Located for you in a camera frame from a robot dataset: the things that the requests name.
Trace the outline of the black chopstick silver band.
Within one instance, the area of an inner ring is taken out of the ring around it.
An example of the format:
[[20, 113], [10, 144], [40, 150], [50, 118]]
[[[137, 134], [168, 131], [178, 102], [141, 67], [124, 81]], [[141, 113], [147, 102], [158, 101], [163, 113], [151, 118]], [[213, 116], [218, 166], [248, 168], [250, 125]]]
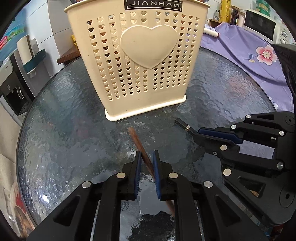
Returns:
[[186, 122], [184, 122], [180, 118], [175, 119], [175, 124], [178, 125], [185, 132], [189, 133], [192, 136], [194, 136], [194, 135], [196, 135], [198, 133], [195, 129], [193, 129], [190, 125], [188, 125]]

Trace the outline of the reddish brown wooden chopstick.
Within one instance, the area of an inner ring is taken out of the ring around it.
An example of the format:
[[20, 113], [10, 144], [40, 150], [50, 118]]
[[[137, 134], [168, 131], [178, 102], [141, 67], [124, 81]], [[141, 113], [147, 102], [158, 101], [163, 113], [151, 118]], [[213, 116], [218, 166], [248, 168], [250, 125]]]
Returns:
[[140, 141], [138, 135], [137, 135], [137, 132], [135, 131], [135, 129], [130, 126], [128, 128], [128, 132], [129, 132], [129, 135], [130, 137], [132, 138], [133, 140], [133, 143], [135, 144], [135, 146], [137, 147], [137, 149], [142, 153], [142, 159], [146, 165], [146, 168], [148, 169], [150, 175], [152, 176], [153, 180], [155, 180], [155, 176], [154, 176], [154, 167], [153, 167], [153, 164], [149, 158], [149, 156], [147, 155], [143, 145], [142, 145], [142, 142]]

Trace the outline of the purple floral cloth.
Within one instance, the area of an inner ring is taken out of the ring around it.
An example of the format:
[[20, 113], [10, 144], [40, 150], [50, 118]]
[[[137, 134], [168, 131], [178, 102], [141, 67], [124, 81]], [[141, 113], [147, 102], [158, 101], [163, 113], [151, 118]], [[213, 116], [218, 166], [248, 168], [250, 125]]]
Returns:
[[249, 74], [277, 111], [294, 112], [292, 93], [271, 44], [237, 25], [223, 22], [214, 29], [219, 37], [203, 34], [201, 47], [220, 54]]

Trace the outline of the cream plastic utensil holder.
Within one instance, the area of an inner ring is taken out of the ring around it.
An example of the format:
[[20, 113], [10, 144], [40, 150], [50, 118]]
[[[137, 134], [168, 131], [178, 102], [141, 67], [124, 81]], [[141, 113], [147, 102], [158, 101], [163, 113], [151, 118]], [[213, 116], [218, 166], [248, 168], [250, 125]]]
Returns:
[[80, 1], [65, 9], [110, 121], [186, 100], [209, 5]]

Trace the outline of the white microwave oven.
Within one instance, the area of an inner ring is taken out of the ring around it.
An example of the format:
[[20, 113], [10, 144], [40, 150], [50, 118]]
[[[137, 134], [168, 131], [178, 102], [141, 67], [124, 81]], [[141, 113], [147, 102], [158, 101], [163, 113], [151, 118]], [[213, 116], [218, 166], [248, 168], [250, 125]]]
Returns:
[[247, 9], [243, 28], [271, 44], [291, 44], [292, 36], [284, 24], [252, 9]]

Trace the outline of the white water dispenser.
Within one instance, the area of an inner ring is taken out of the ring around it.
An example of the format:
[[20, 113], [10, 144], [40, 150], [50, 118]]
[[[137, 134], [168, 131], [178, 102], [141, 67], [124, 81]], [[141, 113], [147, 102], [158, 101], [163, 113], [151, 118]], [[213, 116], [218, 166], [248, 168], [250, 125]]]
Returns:
[[19, 125], [30, 104], [49, 80], [43, 61], [28, 74], [23, 68], [18, 50], [7, 57], [1, 66], [1, 104]]

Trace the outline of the dark wooden counter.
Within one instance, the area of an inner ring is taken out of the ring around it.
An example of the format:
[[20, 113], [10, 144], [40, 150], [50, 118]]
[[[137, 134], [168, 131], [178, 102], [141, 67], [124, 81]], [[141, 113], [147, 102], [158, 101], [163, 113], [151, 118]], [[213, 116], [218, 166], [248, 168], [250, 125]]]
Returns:
[[65, 66], [73, 62], [77, 58], [81, 57], [77, 46], [73, 46], [66, 51], [60, 58], [57, 59], [58, 64], [64, 64]]

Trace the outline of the teal towel holder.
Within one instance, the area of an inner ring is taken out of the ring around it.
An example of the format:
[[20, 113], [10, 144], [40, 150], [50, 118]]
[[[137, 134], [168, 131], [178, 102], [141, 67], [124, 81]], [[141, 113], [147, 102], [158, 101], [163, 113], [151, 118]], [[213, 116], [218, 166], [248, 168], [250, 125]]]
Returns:
[[46, 57], [46, 50], [39, 51], [30, 61], [23, 65], [27, 74], [31, 73]]

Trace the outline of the blue water bottle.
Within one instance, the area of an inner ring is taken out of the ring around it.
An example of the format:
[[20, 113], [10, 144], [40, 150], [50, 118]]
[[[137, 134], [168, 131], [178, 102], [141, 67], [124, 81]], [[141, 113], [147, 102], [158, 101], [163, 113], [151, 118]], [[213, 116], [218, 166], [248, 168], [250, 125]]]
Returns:
[[2, 37], [0, 51], [1, 64], [5, 61], [7, 56], [17, 48], [17, 41], [26, 35], [24, 24], [25, 18], [26, 14], [20, 11]]

